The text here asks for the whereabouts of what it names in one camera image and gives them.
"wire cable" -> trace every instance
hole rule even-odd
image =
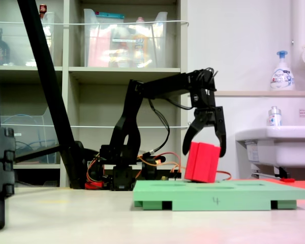
[[[158,111],[157,109],[155,109],[155,107],[154,107],[154,105],[153,105],[153,102],[152,102],[150,99],[148,99],[148,101],[149,101],[149,105],[150,105],[152,111],[157,115],[157,117],[159,118],[159,120],[162,122],[162,124],[165,126],[165,128],[166,128],[166,130],[167,130],[167,136],[166,136],[166,139],[165,139],[165,141],[163,142],[163,144],[160,145],[159,147],[157,147],[156,149],[154,149],[154,151],[157,152],[157,151],[159,151],[163,146],[165,146],[165,144],[166,144],[167,141],[168,141],[169,134],[170,134],[171,131],[170,131],[170,129],[169,129],[169,124],[168,124],[166,118],[164,117],[164,115],[163,115],[160,111]]]
[[[181,108],[181,109],[191,110],[191,109],[194,108],[194,107],[186,107],[186,106],[183,106],[183,105],[181,105],[181,104],[179,104],[179,103],[177,103],[177,102],[175,102],[175,101],[173,101],[173,100],[171,100],[171,99],[169,99],[169,98],[166,98],[165,100],[166,100],[167,102],[173,104],[174,106]]]

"small bottle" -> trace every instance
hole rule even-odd
[[[46,11],[47,11],[46,4],[41,4],[40,5],[40,18],[41,18],[41,21],[43,20],[44,14],[46,13]]]
[[[282,126],[281,110],[276,106],[272,106],[269,110],[269,122],[270,126]]]
[[[10,48],[2,40],[3,30],[0,28],[0,65],[7,65],[10,62]]]
[[[148,37],[144,35],[144,20],[142,17],[139,17],[136,21],[136,35],[133,37],[135,40],[134,43],[134,67],[136,68],[143,68],[146,67],[148,64],[147,62],[147,45],[148,45]]]

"white wire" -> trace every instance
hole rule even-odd
[[[186,23],[189,26],[189,22],[186,20],[164,20],[164,21],[147,21],[147,22],[130,22],[130,23],[43,23],[43,25],[115,25],[115,24],[154,24],[154,23],[173,23],[173,22],[180,22],[180,23]],[[0,21],[0,24],[24,24],[24,22],[4,22]]]
[[[1,124],[2,126],[30,126],[30,127],[54,127],[52,125],[19,125],[19,124]],[[70,126],[71,128],[114,128],[114,126]],[[160,129],[165,128],[164,126],[138,126],[142,129]],[[174,129],[187,129],[188,126],[170,126],[169,128]]]

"green foam board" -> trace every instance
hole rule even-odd
[[[296,209],[305,199],[305,189],[263,180],[233,180],[218,183],[138,180],[133,190],[135,207],[175,211]]]

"plastic storage bin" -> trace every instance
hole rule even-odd
[[[55,66],[62,65],[63,26],[51,23],[61,23],[57,15],[48,12],[42,20],[43,30],[49,46],[52,61]],[[33,51],[23,24],[0,23],[2,41],[9,50],[7,61],[0,62],[5,66],[36,66]]]
[[[48,108],[41,116],[16,114],[12,116],[0,116],[0,120],[2,127],[14,129],[17,156],[58,143],[54,127],[46,127],[53,125]],[[29,160],[25,164],[59,164],[59,161],[59,154],[54,153]]]
[[[86,67],[165,68],[166,23],[117,24],[120,19],[101,19],[91,9],[84,9]],[[165,21],[160,12],[155,21]]]

